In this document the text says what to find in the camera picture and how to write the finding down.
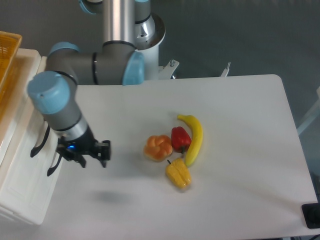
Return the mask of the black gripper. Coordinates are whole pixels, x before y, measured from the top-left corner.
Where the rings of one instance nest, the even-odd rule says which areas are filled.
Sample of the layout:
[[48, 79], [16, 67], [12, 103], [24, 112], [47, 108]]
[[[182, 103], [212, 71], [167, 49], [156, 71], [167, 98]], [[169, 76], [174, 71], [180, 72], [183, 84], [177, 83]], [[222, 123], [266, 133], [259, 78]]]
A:
[[65, 160], [74, 161], [82, 168], [87, 163], [83, 155], [97, 159], [106, 168], [107, 161], [111, 159], [111, 141], [98, 142], [87, 123], [78, 123], [58, 138], [56, 151]]

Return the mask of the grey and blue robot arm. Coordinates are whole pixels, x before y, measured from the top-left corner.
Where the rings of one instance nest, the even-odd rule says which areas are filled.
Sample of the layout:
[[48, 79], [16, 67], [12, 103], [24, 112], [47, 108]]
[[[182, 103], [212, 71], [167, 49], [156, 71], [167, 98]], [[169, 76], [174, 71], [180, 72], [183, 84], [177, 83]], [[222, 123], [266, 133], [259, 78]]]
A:
[[148, 0], [81, 0], [81, 9], [103, 15], [101, 52], [81, 53], [69, 42], [55, 44], [45, 70], [28, 83], [27, 93], [57, 134], [60, 159], [86, 165], [85, 156], [106, 166], [111, 158], [109, 140], [97, 141], [75, 96], [79, 85], [139, 85], [145, 79], [145, 60], [137, 51], [135, 28], [151, 18]]

